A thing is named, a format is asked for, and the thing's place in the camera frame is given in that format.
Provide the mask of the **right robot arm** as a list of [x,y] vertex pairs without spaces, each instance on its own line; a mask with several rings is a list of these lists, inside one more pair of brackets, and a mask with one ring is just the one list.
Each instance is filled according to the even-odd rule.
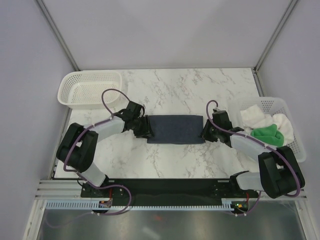
[[258,164],[258,172],[245,170],[230,176],[228,190],[232,196],[241,197],[247,190],[265,192],[272,199],[300,194],[305,179],[290,147],[271,147],[241,127],[233,127],[225,110],[215,109],[207,117],[200,135],[206,142],[220,142]]

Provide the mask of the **dark blue towel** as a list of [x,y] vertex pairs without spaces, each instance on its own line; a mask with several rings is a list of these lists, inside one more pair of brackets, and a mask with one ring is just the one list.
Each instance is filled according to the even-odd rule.
[[203,130],[201,115],[151,115],[150,126],[154,136],[148,144],[198,145],[205,142],[200,137]]

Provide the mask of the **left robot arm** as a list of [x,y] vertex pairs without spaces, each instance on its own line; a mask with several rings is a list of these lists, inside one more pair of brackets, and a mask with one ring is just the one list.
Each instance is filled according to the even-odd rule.
[[111,117],[87,127],[71,124],[60,143],[56,158],[63,162],[63,169],[76,173],[92,186],[98,197],[105,197],[110,190],[107,175],[94,163],[97,144],[113,135],[133,131],[136,138],[149,139],[154,136],[150,118],[144,106],[129,101],[126,108]]

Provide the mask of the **green towel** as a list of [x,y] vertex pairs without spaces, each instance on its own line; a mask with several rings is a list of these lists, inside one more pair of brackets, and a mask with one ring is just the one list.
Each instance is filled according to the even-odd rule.
[[278,131],[278,126],[276,124],[255,128],[251,131],[250,135],[265,144],[276,147],[282,147],[285,142],[285,137]]

